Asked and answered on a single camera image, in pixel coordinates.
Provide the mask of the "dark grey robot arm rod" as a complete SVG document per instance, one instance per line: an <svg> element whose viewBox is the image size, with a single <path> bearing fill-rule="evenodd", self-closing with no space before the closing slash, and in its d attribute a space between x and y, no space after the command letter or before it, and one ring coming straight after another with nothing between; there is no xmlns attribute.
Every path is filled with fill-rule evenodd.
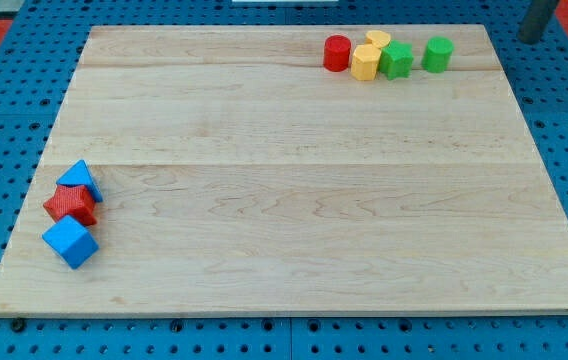
<svg viewBox="0 0 568 360"><path fill-rule="evenodd" d="M538 43L558 5L559 0L531 0L520 23L517 39L528 45Z"/></svg>

